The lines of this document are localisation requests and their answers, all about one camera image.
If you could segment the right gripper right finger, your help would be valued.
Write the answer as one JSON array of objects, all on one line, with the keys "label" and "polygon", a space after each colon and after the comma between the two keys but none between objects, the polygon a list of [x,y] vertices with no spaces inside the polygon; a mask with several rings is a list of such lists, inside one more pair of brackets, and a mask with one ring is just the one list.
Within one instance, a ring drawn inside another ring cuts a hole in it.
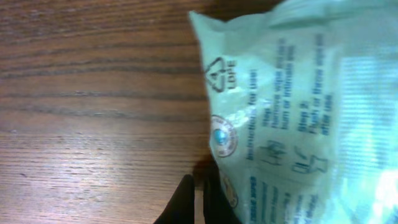
[{"label": "right gripper right finger", "polygon": [[216,164],[210,165],[205,171],[203,215],[206,224],[241,224],[222,191]]}]

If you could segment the teal wipes packet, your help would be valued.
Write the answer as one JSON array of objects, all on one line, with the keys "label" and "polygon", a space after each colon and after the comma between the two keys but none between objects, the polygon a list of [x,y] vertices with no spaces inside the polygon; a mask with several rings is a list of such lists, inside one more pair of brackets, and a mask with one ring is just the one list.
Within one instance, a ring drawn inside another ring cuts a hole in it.
[{"label": "teal wipes packet", "polygon": [[397,222],[396,1],[189,17],[210,148],[240,222]]}]

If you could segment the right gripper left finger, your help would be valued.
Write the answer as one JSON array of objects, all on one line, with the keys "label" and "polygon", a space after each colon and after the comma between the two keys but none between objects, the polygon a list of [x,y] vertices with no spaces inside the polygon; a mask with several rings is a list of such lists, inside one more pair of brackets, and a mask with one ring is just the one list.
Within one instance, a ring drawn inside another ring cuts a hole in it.
[{"label": "right gripper left finger", "polygon": [[192,175],[181,179],[174,194],[154,224],[194,224],[195,183]]}]

